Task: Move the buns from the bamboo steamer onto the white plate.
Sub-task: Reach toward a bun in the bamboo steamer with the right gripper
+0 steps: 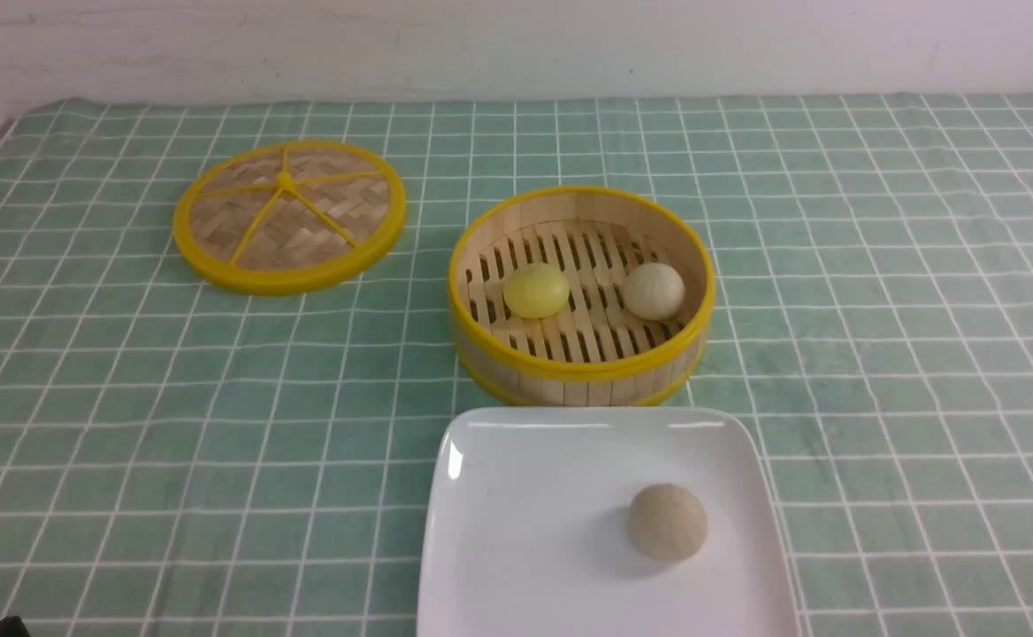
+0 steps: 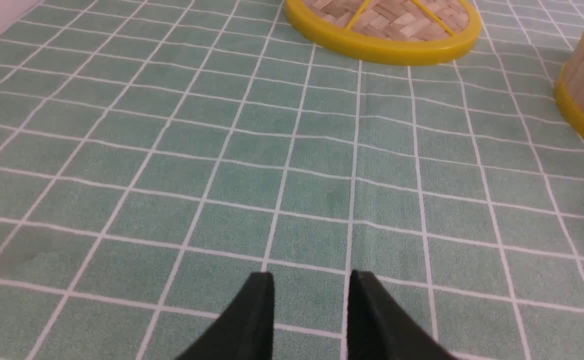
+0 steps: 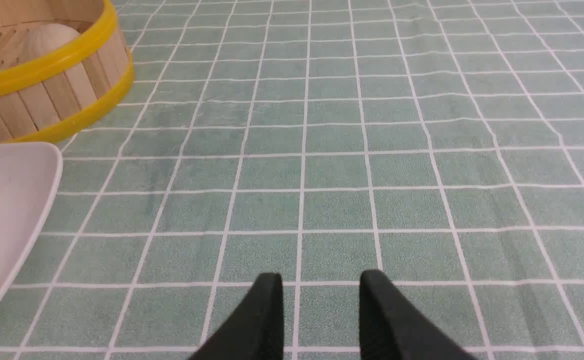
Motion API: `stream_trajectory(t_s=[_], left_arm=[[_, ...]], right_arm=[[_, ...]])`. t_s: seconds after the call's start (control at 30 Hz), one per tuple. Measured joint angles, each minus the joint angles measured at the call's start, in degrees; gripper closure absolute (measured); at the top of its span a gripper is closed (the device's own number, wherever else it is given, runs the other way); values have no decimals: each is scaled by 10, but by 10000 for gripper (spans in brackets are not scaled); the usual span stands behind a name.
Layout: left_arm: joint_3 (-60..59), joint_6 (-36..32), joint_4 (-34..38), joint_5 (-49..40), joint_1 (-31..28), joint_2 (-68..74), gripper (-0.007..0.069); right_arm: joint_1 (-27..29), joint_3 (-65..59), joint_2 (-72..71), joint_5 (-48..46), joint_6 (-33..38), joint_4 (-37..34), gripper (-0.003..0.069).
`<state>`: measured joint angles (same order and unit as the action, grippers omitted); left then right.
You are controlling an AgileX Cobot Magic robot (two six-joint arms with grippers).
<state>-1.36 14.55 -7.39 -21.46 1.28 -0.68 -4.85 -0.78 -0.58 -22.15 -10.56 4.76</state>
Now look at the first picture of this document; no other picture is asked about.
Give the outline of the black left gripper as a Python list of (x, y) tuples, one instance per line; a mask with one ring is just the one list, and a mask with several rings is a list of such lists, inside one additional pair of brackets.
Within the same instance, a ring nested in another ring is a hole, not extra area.
[(30, 637), (25, 622), (20, 616), (7, 616), (0, 620), (0, 637)]

